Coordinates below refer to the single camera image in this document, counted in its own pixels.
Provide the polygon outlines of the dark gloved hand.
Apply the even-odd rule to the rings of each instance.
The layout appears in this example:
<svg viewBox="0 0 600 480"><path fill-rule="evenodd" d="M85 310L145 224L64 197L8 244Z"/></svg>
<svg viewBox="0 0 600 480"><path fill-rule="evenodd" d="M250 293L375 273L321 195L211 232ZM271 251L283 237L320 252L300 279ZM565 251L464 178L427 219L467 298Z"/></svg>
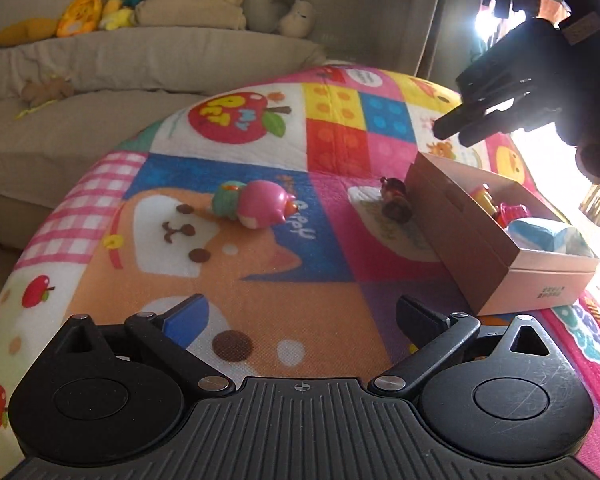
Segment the dark gloved hand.
<svg viewBox="0 0 600 480"><path fill-rule="evenodd" d="M558 133L574 146L579 170L600 185L600 16L572 12L559 23L556 88L562 102Z"/></svg>

